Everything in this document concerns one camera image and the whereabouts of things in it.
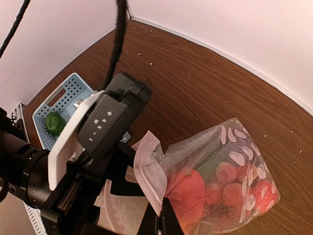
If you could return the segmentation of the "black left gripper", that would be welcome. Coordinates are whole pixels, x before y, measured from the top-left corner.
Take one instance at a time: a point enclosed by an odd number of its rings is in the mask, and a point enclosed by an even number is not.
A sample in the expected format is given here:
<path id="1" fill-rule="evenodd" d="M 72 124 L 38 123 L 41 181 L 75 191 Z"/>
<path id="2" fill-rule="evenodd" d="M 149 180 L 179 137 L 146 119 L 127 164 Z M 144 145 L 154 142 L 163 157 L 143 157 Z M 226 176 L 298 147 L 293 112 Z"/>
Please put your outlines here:
<path id="1" fill-rule="evenodd" d="M 32 208 L 39 209 L 50 235 L 109 235 L 96 224 L 100 209 L 95 200 L 105 180 L 114 183 L 114 193 L 141 196 L 142 190 L 125 180 L 135 151 L 121 143 L 107 158 L 87 166 L 84 154 L 70 166 L 55 190 L 47 186 L 48 151 L 26 142 L 0 146 L 0 197 L 11 193 Z"/>

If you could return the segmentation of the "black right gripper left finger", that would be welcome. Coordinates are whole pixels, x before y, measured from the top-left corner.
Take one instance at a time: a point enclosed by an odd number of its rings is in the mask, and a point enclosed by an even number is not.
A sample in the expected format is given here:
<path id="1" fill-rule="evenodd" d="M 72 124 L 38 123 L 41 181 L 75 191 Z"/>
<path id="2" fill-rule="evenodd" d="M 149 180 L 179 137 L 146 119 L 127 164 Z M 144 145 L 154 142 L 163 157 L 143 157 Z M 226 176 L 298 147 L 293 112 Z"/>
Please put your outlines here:
<path id="1" fill-rule="evenodd" d="M 141 224 L 138 229 L 138 235 L 158 235 L 159 217 L 150 203 L 148 203 Z"/>

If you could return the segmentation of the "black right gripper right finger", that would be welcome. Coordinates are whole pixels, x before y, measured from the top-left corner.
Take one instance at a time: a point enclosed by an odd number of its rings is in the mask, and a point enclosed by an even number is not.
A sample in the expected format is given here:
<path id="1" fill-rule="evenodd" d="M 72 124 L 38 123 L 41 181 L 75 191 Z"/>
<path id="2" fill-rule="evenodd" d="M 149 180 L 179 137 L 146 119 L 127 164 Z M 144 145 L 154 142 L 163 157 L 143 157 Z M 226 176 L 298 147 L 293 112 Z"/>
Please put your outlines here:
<path id="1" fill-rule="evenodd" d="M 163 199 L 160 214 L 160 232 L 162 235 L 184 235 L 168 198 Z"/>

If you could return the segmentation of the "orange red chili pepper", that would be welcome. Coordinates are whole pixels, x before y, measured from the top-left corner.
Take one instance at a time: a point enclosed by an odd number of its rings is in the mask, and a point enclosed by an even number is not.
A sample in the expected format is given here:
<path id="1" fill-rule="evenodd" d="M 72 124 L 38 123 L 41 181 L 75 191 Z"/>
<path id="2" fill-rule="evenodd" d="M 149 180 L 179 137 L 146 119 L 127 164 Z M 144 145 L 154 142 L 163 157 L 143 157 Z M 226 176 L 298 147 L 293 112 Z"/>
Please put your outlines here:
<path id="1" fill-rule="evenodd" d="M 205 186 L 202 176 L 193 169 L 183 169 L 168 178 L 165 197 L 171 202 L 180 225 L 184 228 L 200 220 Z"/>

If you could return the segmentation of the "clear polka dot zip bag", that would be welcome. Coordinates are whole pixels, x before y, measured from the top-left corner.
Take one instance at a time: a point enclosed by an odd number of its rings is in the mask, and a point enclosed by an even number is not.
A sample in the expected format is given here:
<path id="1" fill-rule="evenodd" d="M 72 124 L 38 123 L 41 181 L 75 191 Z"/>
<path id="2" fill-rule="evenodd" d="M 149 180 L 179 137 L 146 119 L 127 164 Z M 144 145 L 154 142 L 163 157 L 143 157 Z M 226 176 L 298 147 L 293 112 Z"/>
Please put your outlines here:
<path id="1" fill-rule="evenodd" d="M 162 150 L 147 132 L 137 142 L 134 167 L 124 179 L 143 196 L 112 194 L 107 181 L 97 205 L 99 224 L 118 234 L 135 235 L 148 206 L 161 210 L 169 199 L 180 234 L 234 231 L 265 214 L 280 199 L 268 167 L 248 131 L 232 118 Z"/>

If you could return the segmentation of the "red lychee bunch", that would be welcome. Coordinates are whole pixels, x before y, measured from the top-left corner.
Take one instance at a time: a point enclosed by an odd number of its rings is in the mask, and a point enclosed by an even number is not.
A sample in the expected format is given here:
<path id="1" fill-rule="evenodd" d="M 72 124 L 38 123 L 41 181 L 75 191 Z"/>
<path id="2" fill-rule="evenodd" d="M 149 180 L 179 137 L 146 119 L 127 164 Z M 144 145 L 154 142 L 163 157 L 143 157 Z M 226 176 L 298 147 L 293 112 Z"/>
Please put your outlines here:
<path id="1" fill-rule="evenodd" d="M 230 163 L 220 163 L 215 178 L 205 185 L 203 214 L 216 218 L 239 218 L 249 189 L 249 177 L 252 181 L 257 179 L 256 166 L 235 167 Z"/>

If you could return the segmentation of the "green avocado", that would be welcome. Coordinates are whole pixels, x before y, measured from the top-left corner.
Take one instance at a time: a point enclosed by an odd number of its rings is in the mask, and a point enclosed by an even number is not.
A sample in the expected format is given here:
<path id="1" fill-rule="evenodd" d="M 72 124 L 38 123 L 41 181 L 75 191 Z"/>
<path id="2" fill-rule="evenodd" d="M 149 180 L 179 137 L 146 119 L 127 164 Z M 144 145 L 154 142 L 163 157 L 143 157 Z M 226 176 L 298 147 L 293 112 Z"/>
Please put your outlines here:
<path id="1" fill-rule="evenodd" d="M 45 117 L 45 127 L 54 136 L 59 136 L 65 125 L 65 119 L 58 112 L 51 112 Z"/>

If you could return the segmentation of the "red bell pepper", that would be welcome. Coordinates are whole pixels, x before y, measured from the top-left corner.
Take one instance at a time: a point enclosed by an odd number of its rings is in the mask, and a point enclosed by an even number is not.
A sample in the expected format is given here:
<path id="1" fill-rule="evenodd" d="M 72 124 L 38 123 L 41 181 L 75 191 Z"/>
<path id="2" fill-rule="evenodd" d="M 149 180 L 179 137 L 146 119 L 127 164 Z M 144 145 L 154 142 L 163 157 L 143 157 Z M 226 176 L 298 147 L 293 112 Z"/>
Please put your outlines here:
<path id="1" fill-rule="evenodd" d="M 279 193 L 274 181 L 261 180 L 252 190 L 256 204 L 254 209 L 260 214 L 267 212 L 278 201 Z"/>

